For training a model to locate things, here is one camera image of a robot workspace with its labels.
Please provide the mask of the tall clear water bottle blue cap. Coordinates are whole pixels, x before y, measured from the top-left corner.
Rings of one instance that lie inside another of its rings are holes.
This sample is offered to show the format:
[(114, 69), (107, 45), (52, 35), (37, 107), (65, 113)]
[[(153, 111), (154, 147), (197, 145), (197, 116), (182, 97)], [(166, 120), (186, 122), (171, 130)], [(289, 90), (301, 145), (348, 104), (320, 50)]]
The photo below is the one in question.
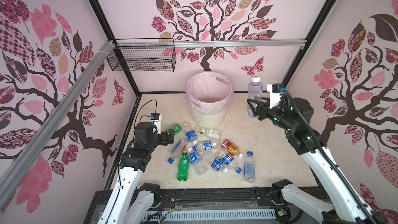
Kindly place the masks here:
[(252, 151), (247, 152), (244, 162), (244, 180), (253, 183), (256, 180), (256, 162)]

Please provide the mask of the amber bottle red label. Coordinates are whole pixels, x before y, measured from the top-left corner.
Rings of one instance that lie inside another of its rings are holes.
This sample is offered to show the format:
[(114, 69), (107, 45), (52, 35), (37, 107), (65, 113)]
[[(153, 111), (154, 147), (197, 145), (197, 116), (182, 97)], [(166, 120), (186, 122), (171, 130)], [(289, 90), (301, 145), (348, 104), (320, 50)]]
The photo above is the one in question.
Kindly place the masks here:
[(244, 154), (239, 150), (238, 146), (236, 146), (232, 141), (229, 139), (225, 139), (222, 142), (222, 147), (227, 150), (227, 152), (231, 156), (238, 156), (239, 158), (242, 158)]

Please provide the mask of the clear bottle blue stripe label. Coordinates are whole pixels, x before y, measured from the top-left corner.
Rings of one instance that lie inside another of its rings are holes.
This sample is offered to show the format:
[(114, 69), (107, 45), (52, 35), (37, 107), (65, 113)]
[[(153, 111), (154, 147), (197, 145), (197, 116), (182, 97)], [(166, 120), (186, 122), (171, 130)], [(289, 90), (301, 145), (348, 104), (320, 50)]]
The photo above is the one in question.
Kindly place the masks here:
[(173, 164), (174, 161), (178, 160), (182, 156), (182, 152), (186, 150), (188, 145), (188, 140), (183, 137), (181, 138), (172, 148), (170, 157), (168, 158), (168, 163)]

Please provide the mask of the green bottle yellow cap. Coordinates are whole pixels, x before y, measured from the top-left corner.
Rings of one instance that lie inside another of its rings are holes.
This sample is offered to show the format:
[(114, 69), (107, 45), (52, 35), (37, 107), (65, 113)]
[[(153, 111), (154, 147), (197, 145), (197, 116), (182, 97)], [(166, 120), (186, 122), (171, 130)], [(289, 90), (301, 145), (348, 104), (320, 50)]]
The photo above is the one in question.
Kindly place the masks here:
[(188, 158), (188, 151), (183, 150), (182, 155), (179, 159), (178, 163), (178, 172), (177, 172), (177, 180), (178, 181), (187, 181), (189, 177), (189, 158)]

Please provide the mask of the pepsi label clear bottle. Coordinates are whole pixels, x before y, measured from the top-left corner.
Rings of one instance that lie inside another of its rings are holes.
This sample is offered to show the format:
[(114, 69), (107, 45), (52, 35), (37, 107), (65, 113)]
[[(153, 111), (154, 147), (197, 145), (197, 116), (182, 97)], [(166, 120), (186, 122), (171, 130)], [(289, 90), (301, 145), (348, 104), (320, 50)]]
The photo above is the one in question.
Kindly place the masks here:
[(219, 150), (219, 154), (229, 170), (232, 170), (237, 174), (240, 174), (242, 172), (242, 169), (240, 168), (238, 162), (232, 155), (227, 152), (227, 150), (222, 148)]

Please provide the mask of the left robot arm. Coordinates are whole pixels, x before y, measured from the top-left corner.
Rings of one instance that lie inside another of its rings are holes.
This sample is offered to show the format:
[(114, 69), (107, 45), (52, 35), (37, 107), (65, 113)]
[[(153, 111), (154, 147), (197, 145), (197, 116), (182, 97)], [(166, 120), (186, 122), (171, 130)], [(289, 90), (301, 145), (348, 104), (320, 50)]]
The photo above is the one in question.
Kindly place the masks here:
[(122, 154), (117, 183), (98, 220), (99, 224), (139, 224), (147, 211), (159, 203), (160, 186), (137, 185), (158, 146), (174, 143), (175, 129), (160, 130), (159, 123), (140, 122), (134, 128), (129, 148)]

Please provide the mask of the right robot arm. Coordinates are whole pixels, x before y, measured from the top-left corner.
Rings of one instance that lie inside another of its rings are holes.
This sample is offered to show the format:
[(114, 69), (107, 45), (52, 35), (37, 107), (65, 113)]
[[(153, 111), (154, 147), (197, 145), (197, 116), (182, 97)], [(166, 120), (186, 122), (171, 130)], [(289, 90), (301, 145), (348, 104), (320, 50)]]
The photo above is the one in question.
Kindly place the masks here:
[(320, 134), (310, 126), (314, 109), (307, 100), (293, 98), (286, 91), (276, 106), (269, 98), (248, 99), (247, 104), (259, 120), (269, 119), (284, 130), (289, 144), (310, 166), (331, 200), (321, 201), (284, 179), (273, 184), (274, 202), (292, 203), (320, 224), (387, 223), (384, 214), (373, 210), (355, 191)]

